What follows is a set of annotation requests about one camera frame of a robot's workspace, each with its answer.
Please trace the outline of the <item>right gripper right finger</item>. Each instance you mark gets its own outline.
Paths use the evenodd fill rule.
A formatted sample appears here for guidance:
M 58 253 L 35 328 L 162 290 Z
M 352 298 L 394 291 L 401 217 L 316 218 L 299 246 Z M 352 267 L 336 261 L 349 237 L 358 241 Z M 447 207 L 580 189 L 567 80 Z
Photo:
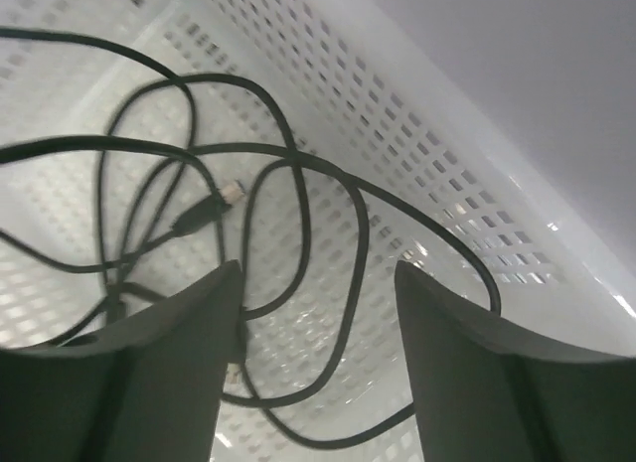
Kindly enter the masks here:
M 635 362 L 525 329 L 414 265 L 398 322 L 427 461 L 631 461 Z

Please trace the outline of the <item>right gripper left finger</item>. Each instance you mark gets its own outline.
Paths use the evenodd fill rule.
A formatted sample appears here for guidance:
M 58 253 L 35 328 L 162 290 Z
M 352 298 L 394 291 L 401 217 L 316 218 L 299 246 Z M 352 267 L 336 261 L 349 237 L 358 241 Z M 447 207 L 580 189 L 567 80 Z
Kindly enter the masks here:
M 1 353 L 5 461 L 206 461 L 242 301 L 229 261 L 61 347 Z

